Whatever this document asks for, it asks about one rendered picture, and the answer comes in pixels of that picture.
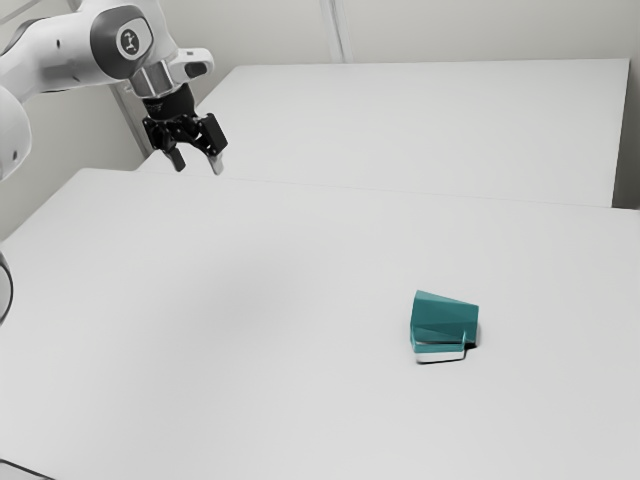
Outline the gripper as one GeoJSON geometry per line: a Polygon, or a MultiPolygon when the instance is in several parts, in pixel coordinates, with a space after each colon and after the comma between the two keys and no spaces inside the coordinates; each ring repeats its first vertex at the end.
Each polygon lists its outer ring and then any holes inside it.
{"type": "Polygon", "coordinates": [[[223,151],[228,140],[212,113],[199,117],[188,83],[162,98],[143,100],[147,116],[143,126],[154,150],[161,150],[176,172],[186,167],[177,142],[189,143],[207,157],[215,175],[224,171],[223,151]]]}

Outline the teal faceted mug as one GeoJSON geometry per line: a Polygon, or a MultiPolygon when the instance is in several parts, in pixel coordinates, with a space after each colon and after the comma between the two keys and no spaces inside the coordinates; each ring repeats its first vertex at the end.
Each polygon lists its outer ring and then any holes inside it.
{"type": "Polygon", "coordinates": [[[464,360],[478,344],[479,306],[417,290],[410,318],[410,343],[418,364],[464,360]]]}

